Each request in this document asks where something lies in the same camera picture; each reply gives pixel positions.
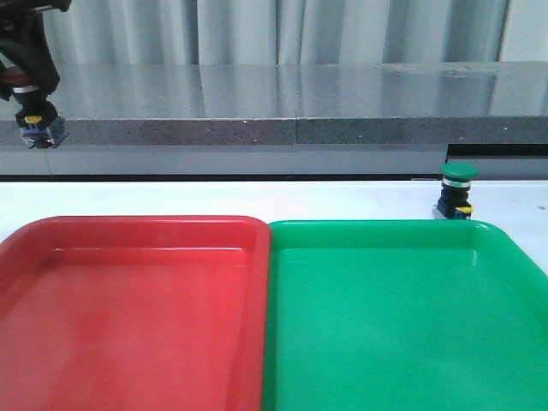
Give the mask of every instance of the white table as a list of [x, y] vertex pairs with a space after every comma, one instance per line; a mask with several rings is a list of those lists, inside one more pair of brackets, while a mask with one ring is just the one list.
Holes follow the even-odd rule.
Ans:
[[[2, 182], [0, 241], [59, 215], [233, 214], [284, 219], [431, 218], [440, 182]], [[548, 181], [474, 182], [474, 219], [493, 223], [548, 272]]]

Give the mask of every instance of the gray countertop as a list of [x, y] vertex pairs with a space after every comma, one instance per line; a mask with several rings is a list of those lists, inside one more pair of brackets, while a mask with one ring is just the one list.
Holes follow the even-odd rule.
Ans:
[[[62, 65], [65, 146], [548, 143], [548, 63]], [[18, 146], [16, 102], [0, 146]]]

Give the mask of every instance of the yellow part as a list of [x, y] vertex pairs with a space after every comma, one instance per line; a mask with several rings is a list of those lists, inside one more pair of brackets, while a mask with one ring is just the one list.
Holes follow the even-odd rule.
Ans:
[[42, 116], [26, 116], [25, 122], [27, 124], [38, 124], [42, 121]]
[[457, 207], [455, 210], [462, 211], [465, 214], [468, 214], [468, 213], [471, 214], [472, 211], [474, 211], [474, 208], [473, 207]]

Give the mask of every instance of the green button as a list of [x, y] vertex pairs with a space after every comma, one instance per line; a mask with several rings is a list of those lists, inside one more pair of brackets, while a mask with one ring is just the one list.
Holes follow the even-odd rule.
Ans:
[[478, 175], [478, 169], [466, 163], [447, 163], [442, 165], [442, 173], [450, 180], [467, 182]]

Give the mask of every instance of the plastic tray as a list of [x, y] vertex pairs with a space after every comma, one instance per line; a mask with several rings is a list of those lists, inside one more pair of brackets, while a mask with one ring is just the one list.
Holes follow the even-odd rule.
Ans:
[[271, 227], [264, 410], [548, 409], [548, 278], [500, 229]]
[[270, 229], [56, 217], [0, 245], [0, 409], [259, 410]]

